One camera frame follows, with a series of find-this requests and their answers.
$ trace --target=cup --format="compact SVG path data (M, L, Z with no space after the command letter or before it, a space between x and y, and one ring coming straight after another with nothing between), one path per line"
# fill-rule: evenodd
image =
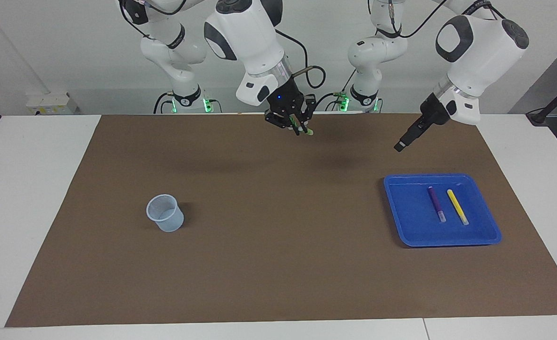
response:
M175 232L184 223L184 214L171 195L159 195L146 206L146 215L164 232Z

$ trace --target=white table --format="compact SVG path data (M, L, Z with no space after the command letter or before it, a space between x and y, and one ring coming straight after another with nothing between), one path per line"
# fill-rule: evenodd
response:
M0 121L0 339L557 339L557 316L2 329L99 119ZM523 116L484 116L479 129L557 263L556 138Z

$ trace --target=yellow marker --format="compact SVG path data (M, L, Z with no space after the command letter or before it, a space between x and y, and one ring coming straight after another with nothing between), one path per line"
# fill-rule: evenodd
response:
M464 223L464 226L469 226L469 221L465 216L464 210L461 208L461 204L459 204L459 201L457 201L457 197L455 197L455 193L451 189L449 189L447 190L447 194L449 198L451 198L451 202L453 202L453 206L455 207L455 210L459 214L459 217L461 218L461 222Z

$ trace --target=marker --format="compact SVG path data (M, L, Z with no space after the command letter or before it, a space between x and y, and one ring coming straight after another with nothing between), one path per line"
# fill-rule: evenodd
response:
M434 187L429 187L428 192L430 193L431 202L434 203L434 209L436 209L436 213L438 217L440 217L440 222L444 223L447 221L447 217L444 215L444 210L442 210L442 206L440 206L440 201L438 200L438 196L436 195L436 191Z
M449 198L451 198L451 202L453 202L453 206L455 207L457 214L461 218L461 222L464 223L464 226L469 226L469 221L465 216L464 210L461 208L461 204L459 204L459 201L457 201L457 197L455 197L455 193L451 189L449 189L447 190L447 194Z

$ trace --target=blue plastic tray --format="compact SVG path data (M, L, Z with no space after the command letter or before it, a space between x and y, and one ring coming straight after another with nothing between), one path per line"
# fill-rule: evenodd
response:
M499 230L478 186L465 174L392 175L384 180L398 234L411 247L494 245ZM440 222L428 187L434 187L447 221ZM464 226L447 190L452 189L469 226Z

